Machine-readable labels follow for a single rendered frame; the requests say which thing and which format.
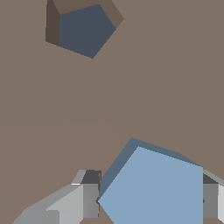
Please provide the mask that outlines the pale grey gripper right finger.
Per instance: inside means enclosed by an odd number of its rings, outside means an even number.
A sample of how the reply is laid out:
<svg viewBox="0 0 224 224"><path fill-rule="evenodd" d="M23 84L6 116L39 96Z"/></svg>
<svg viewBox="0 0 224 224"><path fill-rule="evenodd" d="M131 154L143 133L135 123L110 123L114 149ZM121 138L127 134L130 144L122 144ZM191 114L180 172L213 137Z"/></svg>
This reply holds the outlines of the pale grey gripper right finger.
<svg viewBox="0 0 224 224"><path fill-rule="evenodd" d="M224 180L207 170L203 171L203 217L224 224Z"/></svg>

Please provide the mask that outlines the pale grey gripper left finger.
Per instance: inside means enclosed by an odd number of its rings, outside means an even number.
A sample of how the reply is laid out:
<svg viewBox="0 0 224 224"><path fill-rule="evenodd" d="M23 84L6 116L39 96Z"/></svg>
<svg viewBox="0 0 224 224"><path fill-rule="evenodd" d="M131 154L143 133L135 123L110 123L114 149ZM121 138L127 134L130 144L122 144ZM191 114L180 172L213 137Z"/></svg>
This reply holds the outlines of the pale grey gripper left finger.
<svg viewBox="0 0 224 224"><path fill-rule="evenodd" d="M12 224L80 224L98 218L102 172L79 170L71 185L27 207Z"/></svg>

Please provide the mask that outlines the light blue pentagon block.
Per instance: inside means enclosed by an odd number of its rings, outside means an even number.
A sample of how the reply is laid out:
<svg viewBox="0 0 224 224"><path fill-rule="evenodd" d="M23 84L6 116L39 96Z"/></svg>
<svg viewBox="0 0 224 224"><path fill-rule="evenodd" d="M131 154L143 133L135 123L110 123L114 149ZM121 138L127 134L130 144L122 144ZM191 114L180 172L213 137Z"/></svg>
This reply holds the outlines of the light blue pentagon block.
<svg viewBox="0 0 224 224"><path fill-rule="evenodd" d="M203 224L203 167L131 138L102 177L99 202L114 224Z"/></svg>

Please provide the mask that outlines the brown board with pentagon slot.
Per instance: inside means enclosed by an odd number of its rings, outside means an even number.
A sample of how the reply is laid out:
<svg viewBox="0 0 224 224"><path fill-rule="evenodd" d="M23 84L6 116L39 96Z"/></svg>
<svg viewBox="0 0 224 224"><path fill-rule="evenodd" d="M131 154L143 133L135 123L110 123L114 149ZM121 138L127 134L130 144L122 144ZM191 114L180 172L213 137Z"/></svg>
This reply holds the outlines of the brown board with pentagon slot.
<svg viewBox="0 0 224 224"><path fill-rule="evenodd" d="M224 179L224 0L114 3L90 59L46 42L46 0L0 0L0 224L131 138Z"/></svg>

